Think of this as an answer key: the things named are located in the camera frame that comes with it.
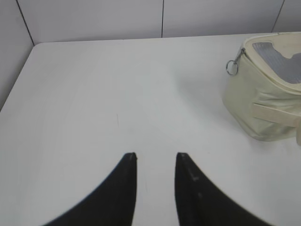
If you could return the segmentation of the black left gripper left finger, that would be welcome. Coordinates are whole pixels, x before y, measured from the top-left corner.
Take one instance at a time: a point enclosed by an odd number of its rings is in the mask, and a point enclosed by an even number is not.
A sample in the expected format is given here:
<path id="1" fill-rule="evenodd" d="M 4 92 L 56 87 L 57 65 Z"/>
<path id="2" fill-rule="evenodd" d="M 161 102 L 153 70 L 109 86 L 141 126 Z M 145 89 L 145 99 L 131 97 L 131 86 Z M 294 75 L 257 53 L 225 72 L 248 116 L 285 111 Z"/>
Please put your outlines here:
<path id="1" fill-rule="evenodd" d="M 126 153 L 107 178 L 47 226 L 130 226 L 137 194 L 137 157 Z"/>

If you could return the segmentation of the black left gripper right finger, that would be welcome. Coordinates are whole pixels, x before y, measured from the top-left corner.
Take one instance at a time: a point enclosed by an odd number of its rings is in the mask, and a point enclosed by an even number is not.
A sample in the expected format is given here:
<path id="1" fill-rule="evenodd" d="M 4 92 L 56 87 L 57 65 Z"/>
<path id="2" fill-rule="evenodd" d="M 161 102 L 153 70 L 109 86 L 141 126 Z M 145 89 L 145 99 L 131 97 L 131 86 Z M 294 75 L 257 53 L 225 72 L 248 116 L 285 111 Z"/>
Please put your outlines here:
<path id="1" fill-rule="evenodd" d="M 225 195 L 187 153 L 176 156 L 175 203 L 181 226 L 266 225 Z"/>

